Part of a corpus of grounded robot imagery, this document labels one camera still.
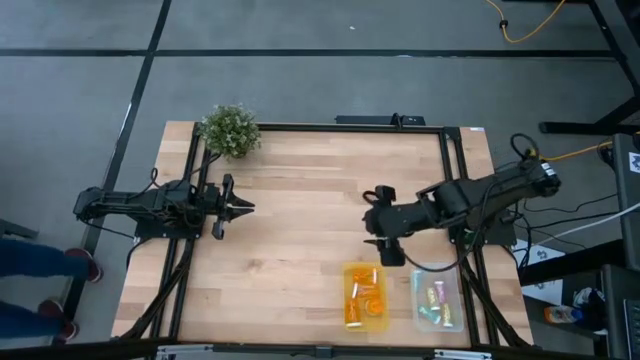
potted plant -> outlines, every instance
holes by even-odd
[[[202,118],[198,130],[205,146],[227,159],[239,159],[260,147],[260,131],[253,113],[240,105],[216,105]]]

concrete floor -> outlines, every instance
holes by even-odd
[[[161,3],[0,0],[0,47],[145,49]],[[498,3],[512,37],[528,32],[553,9],[551,4]],[[566,5],[539,35],[517,46],[505,44],[497,19],[481,0],[173,0],[160,48],[606,48],[585,6]],[[0,169],[5,174],[0,218],[39,229],[37,241],[43,244],[63,249],[79,244],[83,226],[71,209],[79,191],[101,182],[141,63],[141,58],[0,57]],[[242,102],[264,122],[329,123],[338,114],[400,112],[423,115],[433,125],[482,126],[494,164],[500,165],[515,159],[508,145],[514,132],[532,135],[547,156],[599,142],[542,135],[537,122],[591,122],[631,94],[618,65],[600,60],[156,58],[116,188],[134,191],[146,185],[167,120],[198,120],[215,104]],[[615,193],[612,171],[595,154],[555,168],[564,183],[560,193],[531,201],[531,207],[571,207]],[[612,199],[580,214],[615,209]],[[528,215],[532,224],[556,216]],[[126,219],[109,218],[106,225],[133,231]],[[548,230],[558,233],[574,225]],[[566,240],[593,246],[619,236],[612,222]],[[101,236],[96,257],[105,278],[85,287],[76,316],[82,328],[77,342],[108,339],[130,246],[127,239]],[[2,279],[0,298],[33,308],[62,294],[64,285],[64,279]],[[534,338],[555,350],[590,349],[588,341],[567,348],[578,339],[547,326],[534,325]],[[11,340],[0,346],[45,341]]]

wooden table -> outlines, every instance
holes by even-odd
[[[167,123],[156,161],[159,183],[181,178],[193,125]],[[461,133],[469,176],[490,174],[484,131],[462,128]],[[455,169],[453,144],[449,149]],[[196,164],[202,152],[200,144]],[[235,193],[255,203],[256,211],[227,224],[223,241],[211,236],[214,218],[209,217],[196,242],[180,340],[470,346],[466,320],[460,333],[421,333],[415,328],[408,265],[386,269],[387,331],[350,333],[343,324],[342,264],[379,261],[375,247],[362,242],[371,236],[361,221],[368,208],[361,193],[386,184],[397,189],[398,202],[415,201],[417,190],[443,179],[437,136],[268,131],[262,133],[262,148],[245,159],[212,164],[208,182],[221,182],[225,173],[233,175]],[[428,230],[402,244],[417,261],[451,263],[456,253],[447,238],[445,230]],[[156,295],[167,244],[166,239],[150,241],[134,253],[114,336],[128,330]],[[513,259],[497,246],[483,251],[495,303],[518,334],[532,342]],[[477,299],[475,304],[486,342],[484,313]],[[168,332],[172,308],[170,298],[161,335]]]

